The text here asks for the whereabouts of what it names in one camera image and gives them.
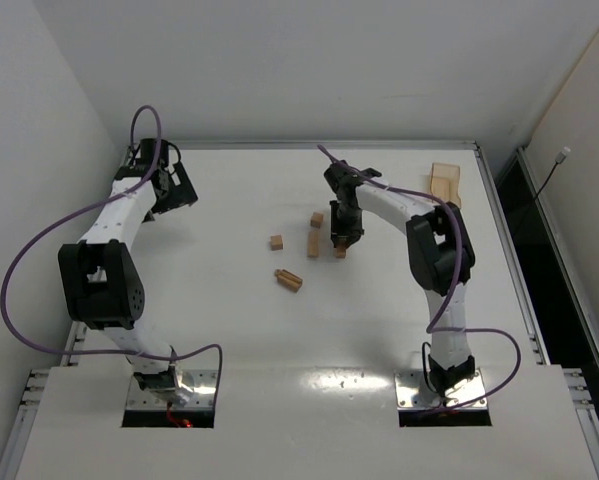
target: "white tabletop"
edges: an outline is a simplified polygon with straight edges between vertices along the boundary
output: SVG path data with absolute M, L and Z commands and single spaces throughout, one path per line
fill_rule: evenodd
M 419 364 L 429 320 L 405 238 L 371 214 L 345 260 L 328 225 L 319 259 L 306 257 L 313 211 L 333 198 L 316 150 L 199 150 L 184 163 L 199 194 L 141 227 L 133 259 L 146 290 L 142 321 L 178 352 L 218 342 L 225 376 L 215 428 L 122 429 L 130 372 L 123 358 L 85 357 L 54 369 L 19 472 L 47 478 L 594 478 L 558 367 L 538 366 L 493 214 L 471 150 L 334 151 L 397 186 L 425 190 L 432 162 L 461 166 L 462 214 L 476 265 L 471 327 L 499 327 L 520 343 L 517 379 L 490 399 L 492 427 L 399 428 L 392 372 Z M 284 249 L 272 252 L 270 235 Z M 298 293 L 276 284 L 286 268 Z M 90 334 L 88 347 L 109 346 Z M 512 346 L 470 337 L 486 387 L 505 378 Z M 186 361 L 213 368 L 216 354 Z M 315 369 L 367 369 L 367 388 L 315 386 Z

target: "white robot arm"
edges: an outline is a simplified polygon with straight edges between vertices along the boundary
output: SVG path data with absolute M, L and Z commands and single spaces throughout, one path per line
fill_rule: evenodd
M 374 169 L 361 172 L 367 177 L 381 176 Z M 450 286 L 457 252 L 447 214 L 439 207 L 414 197 L 401 195 L 366 183 L 345 169 L 333 164 L 324 173 L 337 200 L 330 202 L 335 247 L 348 248 L 363 235 L 362 211 L 372 212 L 406 235 L 410 268 L 417 283 L 424 289 L 430 318 L 439 311 Z M 463 331 L 466 326 L 464 297 L 466 282 L 475 257 L 461 212 L 452 209 L 461 233 L 464 261 L 460 283 L 453 298 L 439 319 L 436 328 L 453 331 L 433 331 L 430 351 L 430 381 L 440 395 L 475 372 L 475 361 Z
M 155 140 L 140 142 L 138 158 L 122 166 L 111 196 L 134 186 L 150 167 Z M 99 330 L 122 350 L 171 357 L 172 347 L 154 334 L 149 319 L 141 319 L 144 289 L 130 257 L 142 222 L 153 214 L 192 205 L 197 195 L 181 162 L 169 162 L 169 143 L 162 141 L 158 168 L 136 191 L 108 203 L 94 225 L 76 244 L 59 250 L 59 268 L 68 312 L 73 320 Z M 174 404 L 185 404 L 192 394 L 176 365 L 128 355 L 142 389 Z

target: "purple cable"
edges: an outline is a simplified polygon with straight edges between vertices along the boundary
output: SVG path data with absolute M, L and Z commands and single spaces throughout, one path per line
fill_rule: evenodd
M 443 315 L 443 313 L 446 311 L 446 308 L 450 304 L 450 301 L 452 300 L 452 296 L 454 295 L 455 289 L 457 288 L 457 285 L 459 283 L 459 273 L 461 270 L 461 257 L 462 257 L 462 252 L 463 252 L 463 243 L 461 241 L 461 230 L 459 228 L 459 223 L 457 222 L 457 218 L 455 217 L 454 213 L 452 212 L 452 210 L 450 209 L 448 204 L 446 202 L 444 202 L 442 199 L 440 199 L 439 197 L 436 197 L 435 195 L 431 195 L 429 193 L 417 192 L 415 190 L 406 190 L 404 188 L 396 188 L 396 187 L 391 187 L 389 185 L 384 185 L 383 183 L 380 183 L 380 182 L 374 180 L 373 178 L 365 176 L 359 170 L 357 170 L 354 167 L 351 167 L 350 165 L 345 163 L 343 160 L 339 160 L 337 157 L 332 155 L 323 145 L 317 145 L 317 148 L 323 154 L 325 154 L 332 163 L 336 163 L 337 165 L 342 167 L 344 170 L 346 170 L 354 175 L 359 176 L 359 178 L 361 178 L 364 182 L 369 183 L 370 185 L 374 185 L 375 187 L 381 188 L 383 190 L 388 190 L 389 192 L 399 193 L 401 195 L 412 195 L 414 197 L 423 197 L 423 198 L 427 198 L 429 200 L 433 200 L 434 202 L 438 203 L 439 206 L 441 206 L 441 208 L 443 208 L 443 210 L 448 215 L 448 219 L 450 220 L 450 225 L 451 225 L 452 230 L 455 235 L 455 249 L 457 251 L 457 255 L 455 256 L 455 265 L 454 265 L 454 271 L 452 272 L 452 280 L 450 282 L 450 288 L 448 289 L 446 298 L 444 299 L 443 303 L 439 307 L 439 310 L 437 311 L 437 313 L 435 313 L 435 315 L 432 317 L 432 320 L 426 327 L 426 333 L 431 334 L 431 333 L 436 333 L 436 332 L 462 332 L 462 331 L 466 332 L 466 333 L 496 333 L 497 335 L 503 335 L 508 340 L 510 340 L 515 348 L 515 353 L 516 353 L 517 358 L 515 361 L 515 366 L 512 369 L 512 373 L 504 381 L 502 381 L 499 385 L 497 385 L 496 387 L 487 391 L 483 395 L 481 395 L 477 398 L 474 398 L 472 400 L 469 400 L 467 402 L 458 403 L 458 404 L 452 405 L 450 407 L 440 407 L 440 408 L 427 410 L 426 412 L 423 412 L 423 414 L 443 413 L 446 411 L 456 410 L 457 408 L 465 407 L 466 405 L 472 405 L 473 403 L 478 402 L 479 400 L 482 400 L 486 397 L 489 397 L 490 395 L 492 395 L 494 393 L 497 393 L 499 390 L 501 390 L 506 385 L 508 385 L 512 381 L 512 379 L 515 377 L 515 375 L 517 375 L 517 372 L 519 371 L 519 368 L 521 367 L 521 348 L 519 348 L 519 344 L 517 343 L 517 341 L 514 339 L 514 337 L 512 335 L 510 335 L 508 332 L 506 332 L 504 330 L 500 330 L 498 328 L 463 328 L 463 329 L 462 328 L 454 328 L 454 327 L 437 327 L 437 328 L 435 328 L 437 323 L 439 323 L 441 316 Z
M 155 117 L 155 123 L 157 124 L 157 143 L 155 145 L 155 154 L 152 159 L 152 163 L 150 164 L 150 168 L 148 169 L 146 174 L 143 176 L 143 178 L 141 178 L 141 180 L 139 180 L 139 182 L 137 182 L 135 185 L 130 187 L 128 190 L 125 190 L 122 193 L 113 195 L 112 197 L 109 197 L 109 198 L 106 198 L 99 202 L 93 203 L 91 205 L 88 205 L 87 207 L 83 207 L 83 208 L 77 210 L 76 212 L 66 215 L 65 217 L 57 220 L 55 223 L 44 228 L 41 232 L 39 232 L 37 235 L 32 237 L 32 239 L 24 245 L 24 247 L 21 249 L 21 251 L 19 253 L 17 253 L 14 260 L 8 267 L 8 270 L 6 271 L 6 275 L 3 278 L 3 283 L 1 284 L 1 293 L 0 293 L 1 317 L 3 318 L 3 321 L 6 324 L 6 327 L 8 328 L 10 333 L 12 333 L 12 335 L 17 340 L 19 340 L 21 343 L 23 343 L 27 347 L 32 348 L 33 350 L 37 350 L 38 352 L 42 352 L 42 353 L 49 353 L 51 355 L 75 355 L 75 356 L 76 355 L 137 355 L 139 357 L 147 358 L 149 360 L 176 362 L 178 360 L 185 360 L 186 358 L 194 357 L 195 355 L 205 352 L 206 350 L 209 350 L 211 348 L 216 348 L 217 351 L 219 352 L 219 368 L 218 368 L 218 372 L 217 372 L 217 385 L 215 387 L 215 396 L 214 396 L 214 400 L 213 400 L 214 405 L 216 405 L 217 404 L 217 395 L 219 394 L 219 382 L 221 381 L 221 372 L 222 372 L 222 368 L 223 368 L 223 349 L 221 348 L 221 346 L 219 344 L 213 343 L 211 345 L 206 345 L 205 347 L 199 348 L 198 350 L 195 350 L 194 352 L 186 353 L 184 355 L 173 355 L 171 357 L 151 355 L 149 353 L 135 352 L 133 350 L 118 350 L 118 349 L 59 350 L 56 348 L 45 347 L 45 346 L 39 345 L 31 340 L 28 340 L 17 330 L 17 328 L 12 323 L 10 316 L 8 315 L 8 308 L 7 308 L 8 286 L 10 284 L 10 280 L 12 278 L 12 274 L 15 271 L 15 268 L 17 268 L 17 265 L 19 264 L 21 259 L 24 257 L 24 255 L 26 253 L 28 253 L 28 250 L 30 250 L 39 240 L 41 240 L 43 237 L 45 237 L 50 232 L 52 232 L 56 228 L 60 227 L 64 223 L 69 222 L 70 220 L 73 220 L 74 218 L 77 218 L 78 216 L 83 215 L 84 213 L 90 212 L 96 208 L 103 207 L 104 205 L 106 205 L 108 203 L 112 203 L 115 200 L 118 200 L 121 197 L 124 197 L 132 192 L 135 192 L 139 188 L 141 188 L 141 186 L 143 186 L 147 181 L 150 180 L 150 177 L 157 169 L 157 164 L 159 162 L 159 154 L 161 152 L 161 119 L 159 118 L 159 114 L 157 113 L 157 110 L 155 110 L 154 107 L 152 107 L 150 105 L 143 105 L 135 112 L 134 116 L 132 117 L 132 123 L 130 125 L 130 148 L 132 148 L 134 146 L 135 125 L 137 123 L 137 119 L 139 118 L 139 115 L 144 110 L 150 110 L 150 112 L 152 112 L 152 114 Z

